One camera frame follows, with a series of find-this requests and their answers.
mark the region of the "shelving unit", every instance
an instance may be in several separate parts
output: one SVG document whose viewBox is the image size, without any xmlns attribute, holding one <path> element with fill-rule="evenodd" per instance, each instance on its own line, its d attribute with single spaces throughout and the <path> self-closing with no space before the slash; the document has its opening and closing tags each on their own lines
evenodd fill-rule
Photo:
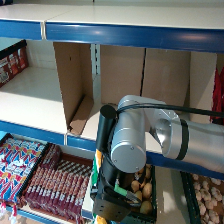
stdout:
<svg viewBox="0 0 224 224">
<path fill-rule="evenodd" d="M 57 71 L 28 67 L 0 89 L 1 130 L 64 145 Z"/>
<path fill-rule="evenodd" d="M 23 2 L 0 7 L 1 37 L 224 53 L 224 3 Z M 82 135 L 74 136 L 67 132 L 60 93 L 56 70 L 24 70 L 0 89 L 0 105 L 4 108 L 0 113 L 0 130 L 68 145 L 92 155 L 102 106 L 100 98 L 95 98 L 98 100 Z M 224 179 L 221 173 L 164 158 L 148 133 L 146 148 L 147 161 L 156 166 Z M 189 223 L 178 171 L 157 167 L 156 180 L 157 223 L 169 218 L 173 221 L 174 217 L 173 223 Z M 88 192 L 89 188 L 82 214 L 91 218 Z M 19 212 L 43 223 L 61 223 L 27 207 Z"/>
<path fill-rule="evenodd" d="M 96 2 L 94 5 L 75 6 L 72 11 L 49 19 L 46 38 L 52 41 L 224 52 L 223 7 L 222 3 Z"/>
</svg>

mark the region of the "stacked products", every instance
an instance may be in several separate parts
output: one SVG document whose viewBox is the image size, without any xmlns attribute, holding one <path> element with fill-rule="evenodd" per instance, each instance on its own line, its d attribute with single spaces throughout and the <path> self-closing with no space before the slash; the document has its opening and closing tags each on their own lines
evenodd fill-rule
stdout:
<svg viewBox="0 0 224 224">
<path fill-rule="evenodd" d="M 26 46 L 26 41 L 22 40 L 0 51 L 0 87 L 28 67 Z"/>
<path fill-rule="evenodd" d="M 60 160 L 60 148 L 52 145 L 25 194 L 33 209 L 80 222 L 81 208 L 91 166 Z"/>
<path fill-rule="evenodd" d="M 224 223 L 224 182 L 192 174 L 201 223 Z"/>
<path fill-rule="evenodd" d="M 0 144 L 0 199 L 17 202 L 17 193 L 44 148 L 37 142 L 13 138 Z"/>
</svg>

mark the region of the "white shelf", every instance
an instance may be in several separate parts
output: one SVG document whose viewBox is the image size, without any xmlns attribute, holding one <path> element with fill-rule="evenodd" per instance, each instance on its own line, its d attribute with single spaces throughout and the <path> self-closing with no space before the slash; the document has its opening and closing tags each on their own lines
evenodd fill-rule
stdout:
<svg viewBox="0 0 224 224">
<path fill-rule="evenodd" d="M 67 132 L 56 70 L 28 67 L 0 89 L 0 120 Z"/>
<path fill-rule="evenodd" d="M 0 8 L 0 20 L 45 22 L 70 10 L 68 5 L 14 4 Z"/>
<path fill-rule="evenodd" d="M 31 214 L 34 214 L 34 215 L 39 216 L 39 217 L 43 217 L 45 219 L 49 219 L 49 220 L 54 221 L 56 223 L 71 224 L 71 222 L 67 222 L 67 221 L 62 220 L 60 218 L 56 218 L 54 216 L 47 215 L 47 214 L 44 214 L 42 212 L 34 211 L 34 210 L 30 209 L 30 207 L 28 205 L 24 206 L 21 210 L 23 210 L 25 212 L 28 212 L 28 213 L 31 213 Z"/>
<path fill-rule="evenodd" d="M 73 6 L 47 22 L 224 29 L 224 4 L 94 3 Z"/>
<path fill-rule="evenodd" d="M 157 222 L 190 224 L 179 171 L 156 167 Z"/>
</svg>

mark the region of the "cardboard box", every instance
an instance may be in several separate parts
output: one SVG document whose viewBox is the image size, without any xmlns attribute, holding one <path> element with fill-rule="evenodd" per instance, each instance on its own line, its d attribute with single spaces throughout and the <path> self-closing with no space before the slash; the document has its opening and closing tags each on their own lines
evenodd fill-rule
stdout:
<svg viewBox="0 0 224 224">
<path fill-rule="evenodd" d="M 144 48 L 101 46 L 101 102 L 118 104 L 126 95 L 140 96 Z"/>
<path fill-rule="evenodd" d="M 190 52 L 147 49 L 142 96 L 183 106 L 189 72 Z"/>
</svg>

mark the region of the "product package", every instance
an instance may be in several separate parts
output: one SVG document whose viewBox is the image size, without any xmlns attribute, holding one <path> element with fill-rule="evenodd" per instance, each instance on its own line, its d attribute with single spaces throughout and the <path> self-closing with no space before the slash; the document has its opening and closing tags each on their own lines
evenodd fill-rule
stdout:
<svg viewBox="0 0 224 224">
<path fill-rule="evenodd" d="M 0 87 L 28 67 L 25 40 L 0 51 Z"/>
</svg>

